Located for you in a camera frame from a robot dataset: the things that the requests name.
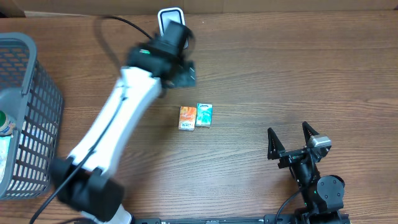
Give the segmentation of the orange tissue pack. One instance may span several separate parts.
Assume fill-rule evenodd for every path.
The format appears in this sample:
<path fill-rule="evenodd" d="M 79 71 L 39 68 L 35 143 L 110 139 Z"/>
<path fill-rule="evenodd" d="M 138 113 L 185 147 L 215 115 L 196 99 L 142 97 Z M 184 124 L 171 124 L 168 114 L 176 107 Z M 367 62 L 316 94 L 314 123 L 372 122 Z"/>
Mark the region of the orange tissue pack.
<path fill-rule="evenodd" d="M 197 109 L 195 107 L 181 106 L 178 120 L 178 129 L 193 131 L 195 129 Z"/>

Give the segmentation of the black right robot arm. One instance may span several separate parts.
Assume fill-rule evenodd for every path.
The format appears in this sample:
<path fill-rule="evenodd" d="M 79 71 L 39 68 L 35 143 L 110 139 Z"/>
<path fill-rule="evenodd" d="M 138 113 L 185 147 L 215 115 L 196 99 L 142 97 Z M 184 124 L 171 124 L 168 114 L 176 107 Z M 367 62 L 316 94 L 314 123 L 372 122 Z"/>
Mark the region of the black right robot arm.
<path fill-rule="evenodd" d="M 326 157 L 331 139 L 315 131 L 306 121 L 302 123 L 305 145 L 301 149 L 286 151 L 272 128 L 267 130 L 269 160 L 278 160 L 280 169 L 288 168 L 298 191 L 290 196 L 275 215 L 266 215 L 271 223 L 349 223 L 349 216 L 342 215 L 345 182 L 337 175 L 321 176 L 316 163 Z M 293 214 L 282 211 L 296 196 L 301 195 L 304 207 Z"/>

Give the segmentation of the teal tissue pack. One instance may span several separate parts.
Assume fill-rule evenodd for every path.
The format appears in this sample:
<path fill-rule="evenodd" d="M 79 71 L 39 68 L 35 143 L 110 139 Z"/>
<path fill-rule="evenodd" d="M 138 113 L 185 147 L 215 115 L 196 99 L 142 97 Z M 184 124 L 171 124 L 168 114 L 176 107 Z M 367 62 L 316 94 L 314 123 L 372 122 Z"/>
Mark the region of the teal tissue pack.
<path fill-rule="evenodd" d="M 212 122 L 212 114 L 213 114 L 212 104 L 198 103 L 196 126 L 209 128 Z"/>

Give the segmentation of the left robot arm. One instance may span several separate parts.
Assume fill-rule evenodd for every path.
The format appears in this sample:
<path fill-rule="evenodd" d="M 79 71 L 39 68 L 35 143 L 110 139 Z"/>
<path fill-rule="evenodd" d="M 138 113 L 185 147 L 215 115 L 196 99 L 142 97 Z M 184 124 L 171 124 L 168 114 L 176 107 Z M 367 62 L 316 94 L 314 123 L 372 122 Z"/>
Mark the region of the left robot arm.
<path fill-rule="evenodd" d="M 193 38 L 170 22 L 162 34 L 133 47 L 111 95 L 89 131 L 67 158 L 50 165 L 52 198 L 81 212 L 88 223 L 133 223 L 123 205 L 124 187 L 113 180 L 126 144 L 148 107 L 167 89 L 195 85 L 185 47 Z"/>

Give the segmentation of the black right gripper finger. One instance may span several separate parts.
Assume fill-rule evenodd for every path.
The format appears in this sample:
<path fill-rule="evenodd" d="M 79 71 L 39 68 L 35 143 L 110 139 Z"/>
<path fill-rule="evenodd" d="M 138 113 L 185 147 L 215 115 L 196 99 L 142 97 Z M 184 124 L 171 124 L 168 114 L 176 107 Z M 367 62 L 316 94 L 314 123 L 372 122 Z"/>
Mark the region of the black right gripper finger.
<path fill-rule="evenodd" d="M 268 136 L 268 153 L 267 158 L 274 160 L 279 159 L 280 155 L 285 152 L 285 147 L 277 137 L 276 133 L 272 128 L 267 130 Z"/>
<path fill-rule="evenodd" d="M 308 144 L 310 138 L 312 136 L 319 135 L 317 131 L 315 131 L 306 121 L 302 123 L 303 133 L 305 136 L 305 143 Z"/>

